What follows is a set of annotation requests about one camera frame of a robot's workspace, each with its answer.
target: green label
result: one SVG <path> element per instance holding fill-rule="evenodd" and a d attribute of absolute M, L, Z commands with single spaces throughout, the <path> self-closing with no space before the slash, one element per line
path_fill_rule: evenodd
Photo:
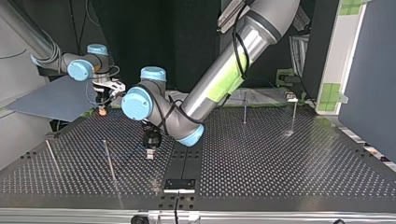
<path fill-rule="evenodd" d="M 241 64 L 246 66 L 247 59 L 245 54 L 240 54 L 239 58 Z M 227 93 L 232 94 L 244 81 L 239 71 L 235 55 L 224 64 L 220 72 L 221 74 L 218 75 L 216 82 L 207 95 L 207 98 L 214 102 L 220 102 Z"/>

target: dark background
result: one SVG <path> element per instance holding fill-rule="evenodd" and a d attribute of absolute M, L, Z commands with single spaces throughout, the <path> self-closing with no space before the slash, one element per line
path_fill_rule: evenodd
<path fill-rule="evenodd" d="M 128 88 L 139 81 L 142 67 L 157 65 L 167 71 L 168 89 L 189 92 L 231 40 L 229 34 L 217 32 L 221 4 L 227 0 L 92 0 L 89 11 L 100 27 L 88 18 L 84 22 L 84 0 L 17 2 L 67 52 L 78 53 L 85 24 L 80 51 L 92 43 L 107 45 Z M 311 20 L 315 2 L 301 3 Z M 292 68 L 289 36 L 297 34 L 291 26 L 278 44 L 270 46 L 252 65 L 243 86 L 269 87 L 268 82 L 275 84 L 277 69 Z"/>

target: perforated metal table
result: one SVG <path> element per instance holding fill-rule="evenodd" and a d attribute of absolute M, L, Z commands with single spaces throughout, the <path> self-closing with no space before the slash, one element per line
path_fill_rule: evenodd
<path fill-rule="evenodd" d="M 0 172 L 0 207 L 396 213 L 393 171 L 311 108 L 292 110 L 250 108 L 244 124 L 243 108 L 216 109 L 196 146 L 164 136 L 154 160 L 121 111 L 80 119 L 50 141 L 53 156 L 43 143 Z M 163 193 L 180 178 L 194 194 Z"/>

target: robotic arm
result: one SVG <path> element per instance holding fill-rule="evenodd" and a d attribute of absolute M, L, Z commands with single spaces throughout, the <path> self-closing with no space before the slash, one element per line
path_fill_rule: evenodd
<path fill-rule="evenodd" d="M 147 147 L 159 146 L 160 128 L 187 147 L 195 145 L 204 132 L 202 122 L 206 116 L 244 81 L 237 59 L 252 65 L 268 46 L 276 44 L 289 29 L 299 3 L 300 0 L 254 1 L 241 19 L 245 24 L 238 34 L 243 46 L 230 44 L 181 106 L 171 98 L 165 99 L 165 71 L 159 67 L 143 68 L 141 81 L 128 90 L 121 106 L 130 119 L 143 120 Z M 125 91 L 125 86 L 109 74 L 105 46 L 89 45 L 85 56 L 62 54 L 52 39 L 12 0 L 0 1 L 0 18 L 26 44 L 37 65 L 67 72 L 78 81 L 92 79 L 101 115 L 105 115 L 110 102 Z"/>
<path fill-rule="evenodd" d="M 43 68 L 68 73 L 77 81 L 91 79 L 97 93 L 95 102 L 99 114 L 106 115 L 110 103 L 125 91 L 125 85 L 114 76 L 120 71 L 110 66 L 107 48 L 93 44 L 87 48 L 87 55 L 62 53 L 59 46 L 42 31 L 12 0 L 0 1 L 0 18 L 31 52 L 33 63 Z M 110 74 L 112 67 L 118 71 Z"/>
<path fill-rule="evenodd" d="M 289 29 L 300 0 L 256 0 L 242 18 L 239 34 L 247 51 L 237 46 L 240 60 L 253 64 L 268 46 L 276 44 Z M 207 70 L 181 106 L 165 99 L 165 72 L 158 67 L 144 68 L 141 82 L 122 99 L 122 110 L 135 120 L 149 120 L 172 135 L 179 143 L 191 147 L 204 132 L 203 120 L 227 95 L 244 81 L 238 70 L 235 50 L 230 44 Z"/>

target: black bracket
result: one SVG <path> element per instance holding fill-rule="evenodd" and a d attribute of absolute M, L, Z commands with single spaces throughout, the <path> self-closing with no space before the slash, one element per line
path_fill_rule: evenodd
<path fill-rule="evenodd" d="M 195 193 L 195 179 L 167 179 L 164 193 Z"/>

